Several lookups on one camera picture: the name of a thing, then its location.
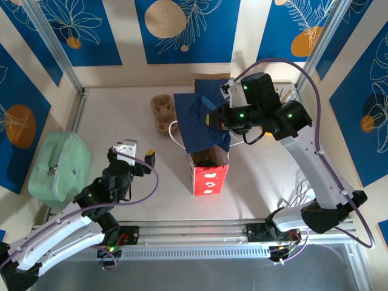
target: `orange circle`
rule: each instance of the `orange circle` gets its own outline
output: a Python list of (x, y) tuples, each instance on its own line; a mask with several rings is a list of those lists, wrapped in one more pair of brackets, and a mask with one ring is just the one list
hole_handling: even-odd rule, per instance
[(72, 36), (66, 40), (66, 43), (69, 47), (75, 50), (79, 49), (82, 45), (78, 38), (74, 38)]
[(321, 26), (314, 26), (298, 34), (291, 44), (292, 54), (294, 56), (308, 56), (321, 31)]
[(29, 148), (34, 141), (36, 131), (32, 111), (24, 105), (13, 105), (7, 110), (5, 121), (9, 141), (20, 149)]
[(361, 129), (364, 130), (366, 133), (371, 132), (374, 125), (375, 122), (373, 118), (369, 115), (364, 116), (361, 120)]
[(182, 52), (187, 52), (189, 50), (189, 47), (187, 45), (182, 45), (181, 46), (181, 51)]

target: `dark blue towel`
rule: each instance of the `dark blue towel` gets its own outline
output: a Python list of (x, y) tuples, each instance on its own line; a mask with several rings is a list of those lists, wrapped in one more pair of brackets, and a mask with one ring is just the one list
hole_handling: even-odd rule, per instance
[(206, 124), (206, 116), (223, 104), (228, 104), (220, 91), (227, 80), (196, 80), (196, 93), (174, 94), (176, 118), (187, 153), (195, 153), (218, 145), (229, 151), (227, 130), (213, 129)]

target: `white table surface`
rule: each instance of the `white table surface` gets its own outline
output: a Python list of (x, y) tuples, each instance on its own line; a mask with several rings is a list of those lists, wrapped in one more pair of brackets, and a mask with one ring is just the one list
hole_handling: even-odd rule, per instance
[[(87, 183), (101, 176), (109, 164), (108, 149), (123, 139), (138, 140), (138, 158), (143, 159), (149, 148), (156, 152), (159, 190), (135, 206), (115, 207), (111, 213), (118, 221), (265, 218), (303, 178), (289, 153), (265, 136), (255, 145), (231, 148), (221, 194), (194, 197), (187, 154), (169, 136), (156, 131), (150, 106), (156, 95), (192, 91), (191, 86), (90, 90), (78, 131), (93, 156)], [(179, 133), (175, 137), (181, 141)], [(155, 181), (154, 175), (135, 177), (132, 201), (148, 195)]]

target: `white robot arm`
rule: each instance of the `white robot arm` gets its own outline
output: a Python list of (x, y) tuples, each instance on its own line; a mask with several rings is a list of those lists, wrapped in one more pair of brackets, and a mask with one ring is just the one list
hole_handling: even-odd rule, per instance
[[(268, 74), (246, 76), (241, 85), (248, 105), (223, 105), (210, 114), (209, 125), (216, 129), (233, 130), (250, 145), (260, 140), (265, 132), (271, 133), (293, 156), (316, 195), (314, 201), (276, 210), (267, 217), (264, 226), (254, 229), (255, 226), (247, 225), (249, 238), (270, 241), (293, 229), (309, 227), (316, 233), (324, 233), (338, 226), (353, 211), (348, 198), (359, 207), (367, 200), (365, 193), (354, 191), (334, 168), (321, 146), (317, 146), (316, 132), (304, 107), (297, 101), (280, 103)], [(230, 87), (235, 87), (233, 81), (221, 87), (224, 97), (238, 94)], [(247, 142), (246, 133), (254, 126), (260, 126), (263, 132), (254, 141)]]
[(150, 174), (155, 164), (153, 151), (145, 156), (145, 164), (135, 162), (136, 146), (136, 141), (126, 139), (112, 147), (102, 176), (53, 220), (10, 245), (0, 243), (0, 273), (8, 291), (27, 290), (50, 268), (87, 247), (119, 241), (121, 228), (109, 211), (121, 200), (128, 201), (133, 177)]

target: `green pouch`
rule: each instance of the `green pouch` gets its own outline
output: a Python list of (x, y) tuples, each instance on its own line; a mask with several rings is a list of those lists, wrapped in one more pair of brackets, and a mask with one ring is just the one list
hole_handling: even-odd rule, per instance
[(64, 208), (85, 187), (91, 160), (78, 135), (50, 132), (28, 182), (30, 194), (52, 208)]

